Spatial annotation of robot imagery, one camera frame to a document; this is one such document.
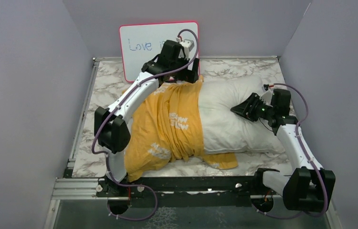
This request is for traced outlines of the blue yellow Mickey pillowcase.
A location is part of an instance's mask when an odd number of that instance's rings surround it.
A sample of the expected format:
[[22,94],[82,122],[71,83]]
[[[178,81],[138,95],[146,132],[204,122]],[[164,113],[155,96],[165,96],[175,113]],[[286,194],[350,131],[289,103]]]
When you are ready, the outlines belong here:
[[124,157],[129,182],[138,180],[146,171],[191,157],[217,169],[238,166],[233,152],[217,155],[205,152],[198,109],[203,84],[203,79],[195,83],[164,83],[134,112]]

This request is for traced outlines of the white pillow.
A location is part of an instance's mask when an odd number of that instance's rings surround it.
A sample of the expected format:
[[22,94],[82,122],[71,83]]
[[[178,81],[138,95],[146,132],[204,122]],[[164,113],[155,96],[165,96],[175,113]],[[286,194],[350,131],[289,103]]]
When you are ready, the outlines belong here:
[[198,108],[206,154],[285,152],[278,138],[260,121],[249,121],[231,111],[252,93],[263,94],[258,76],[202,83]]

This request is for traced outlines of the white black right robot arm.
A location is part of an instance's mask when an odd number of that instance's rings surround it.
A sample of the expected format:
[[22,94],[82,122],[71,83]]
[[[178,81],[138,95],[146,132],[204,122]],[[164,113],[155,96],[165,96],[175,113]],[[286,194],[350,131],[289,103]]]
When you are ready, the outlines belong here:
[[269,84],[265,87],[272,94],[269,104],[257,93],[252,93],[231,111],[249,121],[266,120],[283,145],[293,173],[286,177],[275,169],[260,168],[255,172],[252,188],[258,194],[270,190],[281,195],[288,210],[322,215],[328,209],[336,176],[315,159],[303,138],[301,121],[290,115],[291,92],[274,89]]

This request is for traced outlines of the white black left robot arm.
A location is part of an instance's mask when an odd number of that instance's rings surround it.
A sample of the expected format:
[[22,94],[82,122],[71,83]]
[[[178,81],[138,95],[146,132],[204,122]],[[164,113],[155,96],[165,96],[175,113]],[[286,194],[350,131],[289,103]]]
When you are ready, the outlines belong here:
[[107,108],[98,107],[94,119],[94,143],[102,150],[93,154],[106,157],[106,177],[111,181],[108,189],[115,196],[126,192],[126,169],[123,150],[131,135],[128,121],[144,100],[170,78],[174,81],[194,83],[198,80],[199,42],[182,39],[167,40],[161,52],[143,64],[131,86]]

